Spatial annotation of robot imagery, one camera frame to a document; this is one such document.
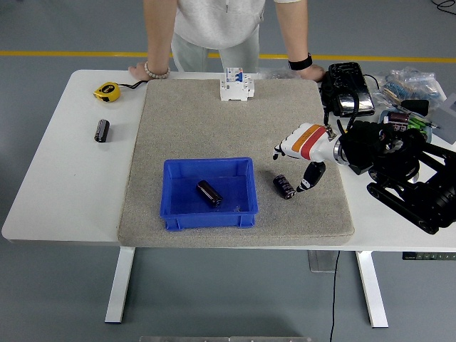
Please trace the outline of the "person's right hand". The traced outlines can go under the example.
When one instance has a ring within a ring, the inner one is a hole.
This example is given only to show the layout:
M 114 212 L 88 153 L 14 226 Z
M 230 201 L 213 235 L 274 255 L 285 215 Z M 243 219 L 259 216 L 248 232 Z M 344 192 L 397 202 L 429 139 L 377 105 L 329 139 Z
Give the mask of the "person's right hand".
M 136 66 L 130 66 L 128 71 L 132 77 L 138 81 L 162 80 L 167 79 L 170 75 L 170 69 L 162 75 L 155 74 L 145 67 L 145 63 L 138 63 Z

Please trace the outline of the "robot right hand white shell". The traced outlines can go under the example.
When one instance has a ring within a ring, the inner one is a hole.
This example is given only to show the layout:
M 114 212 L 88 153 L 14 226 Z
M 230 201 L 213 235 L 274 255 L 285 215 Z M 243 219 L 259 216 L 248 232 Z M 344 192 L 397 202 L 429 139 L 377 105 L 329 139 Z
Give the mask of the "robot right hand white shell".
M 308 161 L 297 192 L 315 187 L 326 171 L 325 161 L 335 161 L 336 135 L 329 126 L 303 123 L 274 147 L 273 159 L 287 156 Z

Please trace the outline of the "person's left hand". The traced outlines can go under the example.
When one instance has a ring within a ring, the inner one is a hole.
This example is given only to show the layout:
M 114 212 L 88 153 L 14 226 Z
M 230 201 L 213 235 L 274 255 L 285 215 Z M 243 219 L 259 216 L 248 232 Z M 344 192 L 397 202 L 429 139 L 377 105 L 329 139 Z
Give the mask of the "person's left hand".
M 296 71 L 296 74 L 299 75 L 300 78 L 304 80 L 315 81 L 317 83 L 322 81 L 325 73 L 326 72 L 324 68 L 314 64 L 305 69 Z

